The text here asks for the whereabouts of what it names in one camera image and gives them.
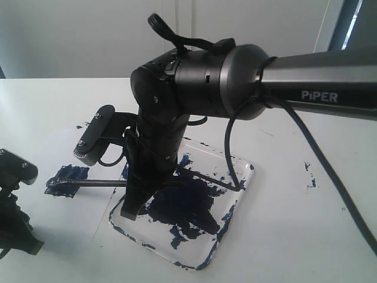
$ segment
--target white table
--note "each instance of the white table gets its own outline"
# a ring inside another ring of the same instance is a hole
[[[0,147],[30,159],[53,131],[90,120],[105,104],[137,111],[129,79],[0,80]],[[377,234],[376,122],[300,115]],[[185,136],[222,149],[226,123],[209,118]],[[110,203],[89,248],[11,251],[0,262],[1,282],[376,282],[377,259],[283,110],[237,121],[231,148],[256,174],[204,271],[178,268],[115,231]],[[310,173],[317,187],[308,190]]]

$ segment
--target clear acrylic tray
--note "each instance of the clear acrylic tray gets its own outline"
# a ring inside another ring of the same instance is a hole
[[[111,210],[109,221],[114,229],[175,265],[201,270],[210,263],[227,232],[254,167],[247,160],[232,157],[243,188],[235,192],[227,189],[234,184],[223,152],[184,138],[178,160],[187,170],[178,168],[171,180],[184,182],[183,187],[157,192],[136,221],[120,216],[123,197],[117,192],[113,197],[120,200]],[[122,177],[127,178],[127,165]]]

